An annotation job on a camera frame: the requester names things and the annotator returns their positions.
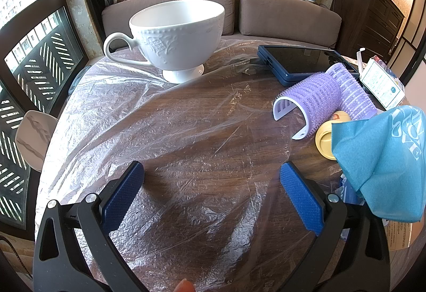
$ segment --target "round table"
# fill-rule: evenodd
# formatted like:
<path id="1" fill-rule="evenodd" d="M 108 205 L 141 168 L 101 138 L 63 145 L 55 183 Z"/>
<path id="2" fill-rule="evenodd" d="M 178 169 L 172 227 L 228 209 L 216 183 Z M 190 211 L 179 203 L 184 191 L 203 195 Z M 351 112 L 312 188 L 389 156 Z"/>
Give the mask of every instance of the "round table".
<path id="1" fill-rule="evenodd" d="M 204 75 L 181 85 L 157 69 L 98 61 L 69 99 L 48 148 L 36 227 L 48 200 L 81 201 L 137 160 L 145 182 L 110 236 L 150 291 L 172 291 L 183 278 L 197 291 L 275 291 L 315 238 L 280 184 L 281 164 L 293 161 L 326 193 L 339 186 L 341 169 L 320 155 L 313 137 L 291 139 L 304 126 L 298 109 L 273 119 L 284 88 L 256 61 L 260 44 L 271 43 L 221 40 Z M 116 55 L 143 60 L 129 50 Z M 425 241 L 423 231 L 393 255 L 392 286 Z"/>

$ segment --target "teacup base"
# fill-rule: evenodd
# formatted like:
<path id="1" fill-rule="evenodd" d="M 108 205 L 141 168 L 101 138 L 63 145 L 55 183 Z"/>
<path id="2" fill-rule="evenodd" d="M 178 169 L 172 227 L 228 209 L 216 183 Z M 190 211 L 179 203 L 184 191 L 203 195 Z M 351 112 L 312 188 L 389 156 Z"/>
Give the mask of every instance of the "teacup base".
<path id="1" fill-rule="evenodd" d="M 166 81 L 170 83 L 181 84 L 201 76 L 203 72 L 204 72 L 204 65 L 200 65 L 193 69 L 184 69 L 182 71 L 163 70 L 163 77 L 165 78 Z"/>

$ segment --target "dark wooden cabinet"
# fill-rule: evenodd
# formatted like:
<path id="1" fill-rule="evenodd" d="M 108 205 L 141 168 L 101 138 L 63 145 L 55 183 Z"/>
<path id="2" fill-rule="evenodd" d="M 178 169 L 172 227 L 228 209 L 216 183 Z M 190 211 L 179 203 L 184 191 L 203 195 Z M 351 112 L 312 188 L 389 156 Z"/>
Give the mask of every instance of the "dark wooden cabinet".
<path id="1" fill-rule="evenodd" d="M 333 0 L 331 11 L 342 17 L 336 51 L 352 58 L 364 47 L 365 55 L 388 61 L 404 15 L 392 0 Z"/>

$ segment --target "tablet screen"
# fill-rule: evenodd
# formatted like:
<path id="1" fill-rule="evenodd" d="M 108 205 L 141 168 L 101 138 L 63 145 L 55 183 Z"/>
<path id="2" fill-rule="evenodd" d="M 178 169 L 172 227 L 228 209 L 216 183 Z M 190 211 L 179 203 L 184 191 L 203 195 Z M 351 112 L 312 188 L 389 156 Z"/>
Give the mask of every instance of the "tablet screen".
<path id="1" fill-rule="evenodd" d="M 337 62 L 342 62 L 347 66 L 344 59 L 333 50 L 282 48 L 278 46 L 265 46 L 265 49 L 288 73 L 325 72 Z"/>

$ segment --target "teacup handle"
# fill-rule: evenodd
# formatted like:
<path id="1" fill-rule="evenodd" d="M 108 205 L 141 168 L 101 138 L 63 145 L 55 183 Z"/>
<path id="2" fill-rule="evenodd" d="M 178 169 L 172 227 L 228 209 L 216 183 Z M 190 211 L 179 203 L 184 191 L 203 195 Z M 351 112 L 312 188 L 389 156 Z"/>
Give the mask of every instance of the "teacup handle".
<path id="1" fill-rule="evenodd" d="M 123 34 L 122 32 L 114 32 L 106 38 L 105 43 L 104 43 L 104 53 L 107 57 L 109 57 L 112 61 L 121 62 L 121 63 L 124 63 L 124 64 L 130 64 L 130 65 L 135 65 L 135 66 L 154 67 L 154 65 L 152 65 L 149 61 L 136 61 L 136 60 L 129 60 L 129 59 L 124 59 L 122 57 L 113 56 L 109 52 L 109 45 L 111 44 L 112 41 L 114 41 L 118 38 L 125 40 L 127 42 L 127 44 L 129 45 L 130 50 L 133 50 L 133 48 L 138 46 L 138 41 L 136 39 L 130 38 L 129 36 L 127 36 L 126 34 Z"/>

